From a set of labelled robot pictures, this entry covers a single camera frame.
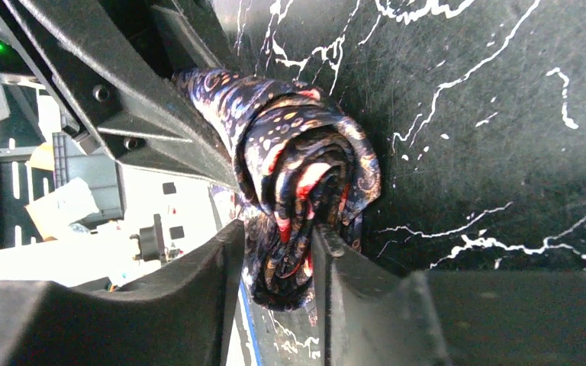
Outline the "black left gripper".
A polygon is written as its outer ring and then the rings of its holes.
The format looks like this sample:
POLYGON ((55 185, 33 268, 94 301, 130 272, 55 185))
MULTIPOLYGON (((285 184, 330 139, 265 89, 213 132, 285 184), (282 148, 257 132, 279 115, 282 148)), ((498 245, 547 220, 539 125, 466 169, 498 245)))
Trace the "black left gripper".
POLYGON ((115 162, 237 187, 220 131, 174 72, 238 68, 208 1, 0 1, 0 82, 39 82, 61 129, 115 162))

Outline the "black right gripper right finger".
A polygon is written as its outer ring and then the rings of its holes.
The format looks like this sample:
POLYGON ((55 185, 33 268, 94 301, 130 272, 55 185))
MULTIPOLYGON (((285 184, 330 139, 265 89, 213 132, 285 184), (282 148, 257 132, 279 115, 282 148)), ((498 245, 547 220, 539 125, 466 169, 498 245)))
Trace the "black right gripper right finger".
POLYGON ((586 365, 586 273, 395 276, 313 233, 325 365, 586 365))

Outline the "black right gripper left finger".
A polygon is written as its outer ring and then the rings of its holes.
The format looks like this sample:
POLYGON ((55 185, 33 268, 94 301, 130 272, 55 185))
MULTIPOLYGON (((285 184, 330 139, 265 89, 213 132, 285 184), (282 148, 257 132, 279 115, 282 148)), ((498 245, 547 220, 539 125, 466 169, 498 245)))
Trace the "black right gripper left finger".
POLYGON ((0 281, 0 365, 223 365, 244 255, 228 223, 116 291, 0 281))

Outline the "dark paisley red-dotted tie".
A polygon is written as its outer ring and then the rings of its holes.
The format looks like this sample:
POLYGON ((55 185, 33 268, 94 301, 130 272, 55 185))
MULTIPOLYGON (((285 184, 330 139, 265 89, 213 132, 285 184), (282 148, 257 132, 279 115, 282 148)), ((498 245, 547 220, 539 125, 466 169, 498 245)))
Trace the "dark paisley red-dotted tie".
POLYGON ((229 69, 175 72, 172 83, 220 134, 246 230, 243 279, 255 304, 293 311, 314 299, 313 232, 360 250, 362 215, 382 191, 363 128, 315 85, 229 69))

